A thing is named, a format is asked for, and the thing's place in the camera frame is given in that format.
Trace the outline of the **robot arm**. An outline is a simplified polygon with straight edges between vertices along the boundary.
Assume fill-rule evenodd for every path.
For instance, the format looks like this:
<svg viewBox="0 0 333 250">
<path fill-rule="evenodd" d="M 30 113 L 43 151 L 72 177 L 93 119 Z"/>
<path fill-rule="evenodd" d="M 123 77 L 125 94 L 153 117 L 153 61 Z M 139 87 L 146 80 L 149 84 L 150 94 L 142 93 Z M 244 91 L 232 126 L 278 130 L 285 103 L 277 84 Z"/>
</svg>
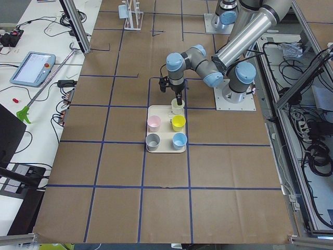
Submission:
<svg viewBox="0 0 333 250">
<path fill-rule="evenodd" d="M 236 0 L 218 0 L 211 24 L 214 28 L 223 28 L 235 23 L 237 15 Z"/>
<path fill-rule="evenodd" d="M 171 88 L 176 100 L 182 104 L 185 87 L 184 71 L 193 70 L 209 87 L 216 87 L 224 76 L 229 77 L 223 90 L 230 103 L 239 103 L 256 75 L 255 67 L 239 57 L 271 26 L 279 23 L 287 14 L 291 1 L 219 1 L 215 17 L 220 24 L 233 24 L 227 44 L 211 59 L 206 58 L 205 48 L 198 44 L 182 53 L 171 53 L 166 58 L 168 75 L 160 77 L 161 92 Z"/>
</svg>

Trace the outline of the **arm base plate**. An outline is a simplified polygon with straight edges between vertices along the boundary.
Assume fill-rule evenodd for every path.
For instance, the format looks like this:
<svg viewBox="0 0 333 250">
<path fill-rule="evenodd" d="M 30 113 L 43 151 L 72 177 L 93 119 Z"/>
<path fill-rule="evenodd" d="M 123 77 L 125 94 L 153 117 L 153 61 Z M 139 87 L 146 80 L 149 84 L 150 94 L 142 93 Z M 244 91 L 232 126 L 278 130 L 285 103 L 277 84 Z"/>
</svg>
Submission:
<svg viewBox="0 0 333 250">
<path fill-rule="evenodd" d="M 224 25 L 220 23 L 220 18 L 215 14 L 204 14 L 204 25 L 206 34 L 226 34 L 230 35 L 234 23 Z"/>
<path fill-rule="evenodd" d="M 229 88 L 229 79 L 224 79 L 213 90 L 216 110 L 256 111 L 250 87 L 244 93 L 234 93 Z"/>
</svg>

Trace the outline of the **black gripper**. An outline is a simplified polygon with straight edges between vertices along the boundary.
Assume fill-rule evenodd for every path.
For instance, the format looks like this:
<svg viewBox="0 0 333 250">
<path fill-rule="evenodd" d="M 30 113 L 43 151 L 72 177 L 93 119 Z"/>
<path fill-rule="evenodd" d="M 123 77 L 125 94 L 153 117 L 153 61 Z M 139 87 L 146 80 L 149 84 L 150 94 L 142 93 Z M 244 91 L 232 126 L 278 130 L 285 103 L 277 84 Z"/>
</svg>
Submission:
<svg viewBox="0 0 333 250">
<path fill-rule="evenodd" d="M 159 86 L 160 91 L 165 93 L 166 88 L 171 88 L 175 92 L 176 100 L 178 102 L 178 105 L 182 105 L 182 90 L 185 88 L 185 81 L 183 81 L 181 84 L 175 85 L 171 83 L 171 80 L 168 76 L 160 77 L 159 79 Z"/>
</svg>

